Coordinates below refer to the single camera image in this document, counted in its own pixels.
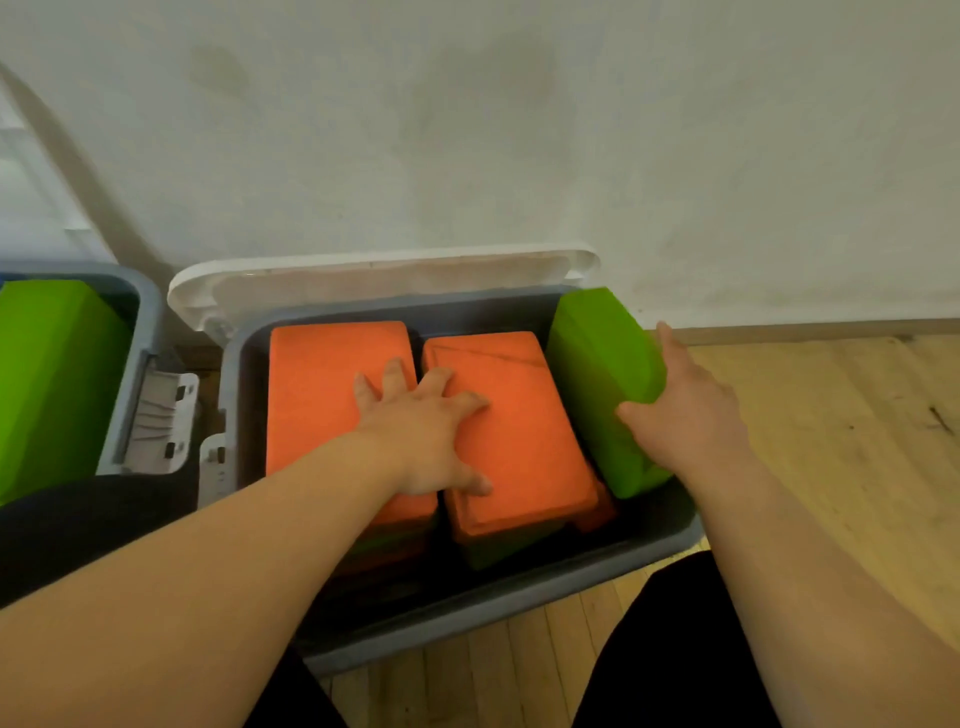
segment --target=gray plastic bin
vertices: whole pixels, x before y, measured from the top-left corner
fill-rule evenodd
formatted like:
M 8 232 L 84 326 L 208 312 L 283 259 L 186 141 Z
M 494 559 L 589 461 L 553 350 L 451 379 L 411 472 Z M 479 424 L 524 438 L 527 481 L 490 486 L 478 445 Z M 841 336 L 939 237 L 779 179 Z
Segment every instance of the gray plastic bin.
M 220 487 L 231 492 L 264 475 L 270 334 L 296 324 L 402 321 L 414 361 L 433 336 L 532 330 L 542 345 L 566 286 L 405 297 L 287 308 L 240 328 L 229 342 L 220 385 L 226 432 Z M 565 529 L 481 572 L 459 556 L 443 523 L 428 557 L 378 574 L 334 580 L 297 635 L 316 674 L 356 667 L 573 594 L 693 546 L 703 535 L 693 501 L 676 479 L 622 503 L 612 524 L 587 536 Z
M 156 285 L 131 268 L 85 262 L 0 261 L 2 279 L 82 280 L 131 328 L 130 353 L 97 474 L 171 473 L 181 467 L 189 446 L 197 378 L 182 374 L 176 355 L 161 346 L 164 303 Z M 143 400 L 145 391 L 150 396 Z M 151 439 L 143 442 L 148 448 L 132 462 L 128 457 L 131 439 L 140 436 L 134 432 L 137 417 L 144 422 L 169 422 L 170 427 L 156 429 L 156 424 L 146 425 L 150 428 L 146 437 Z

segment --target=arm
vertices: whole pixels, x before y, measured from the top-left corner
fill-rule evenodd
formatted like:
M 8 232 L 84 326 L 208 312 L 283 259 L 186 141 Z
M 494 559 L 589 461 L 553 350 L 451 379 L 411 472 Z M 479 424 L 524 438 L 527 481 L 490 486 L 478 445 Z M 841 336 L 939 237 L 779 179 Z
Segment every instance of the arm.
M 0 611 L 10 725 L 240 725 L 317 591 L 397 493 L 489 483 L 454 454 L 484 406 L 432 370 L 383 401 L 359 377 L 361 423 L 202 511 Z
M 819 527 L 750 448 L 732 389 L 665 324 L 656 403 L 618 414 L 693 495 L 784 726 L 948 726 L 960 655 Z

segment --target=wooden floor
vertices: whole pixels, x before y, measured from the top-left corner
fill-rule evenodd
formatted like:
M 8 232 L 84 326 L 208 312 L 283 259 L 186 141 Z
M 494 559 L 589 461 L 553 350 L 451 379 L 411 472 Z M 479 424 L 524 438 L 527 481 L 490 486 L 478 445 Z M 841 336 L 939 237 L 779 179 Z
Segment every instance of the wooden floor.
M 960 649 L 960 336 L 700 347 L 829 534 Z M 547 728 L 650 573 L 326 680 L 351 728 Z

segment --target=green yoga block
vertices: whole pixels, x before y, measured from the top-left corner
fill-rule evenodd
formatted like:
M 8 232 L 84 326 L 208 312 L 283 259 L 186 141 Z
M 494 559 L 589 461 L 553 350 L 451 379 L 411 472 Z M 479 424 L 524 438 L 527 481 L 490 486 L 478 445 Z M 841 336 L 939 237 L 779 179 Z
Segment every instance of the green yoga block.
M 666 367 L 657 342 L 609 288 L 561 296 L 546 359 L 570 421 L 616 497 L 645 493 L 671 477 L 615 414 L 624 400 L 655 401 Z
M 96 474 L 130 341 L 82 281 L 0 288 L 0 505 Z

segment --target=hand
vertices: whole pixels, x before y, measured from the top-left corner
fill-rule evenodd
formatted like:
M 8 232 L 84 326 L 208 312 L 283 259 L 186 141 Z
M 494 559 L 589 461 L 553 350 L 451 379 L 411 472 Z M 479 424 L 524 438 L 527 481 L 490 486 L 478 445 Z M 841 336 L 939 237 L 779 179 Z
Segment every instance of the hand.
M 636 443 L 687 486 L 701 473 L 754 459 L 733 389 L 693 361 L 667 324 L 657 324 L 657 336 L 666 388 L 653 404 L 625 401 L 616 410 Z
M 459 488 L 473 496 L 492 492 L 490 481 L 464 463 L 453 449 L 460 422 L 489 402 L 473 392 L 444 397 L 453 371 L 431 369 L 413 392 L 407 389 L 399 359 L 391 359 L 383 371 L 383 398 L 362 374 L 353 381 L 353 395 L 360 408 L 356 432 L 378 440 L 384 457 L 403 463 L 400 493 L 419 496 L 444 488 Z

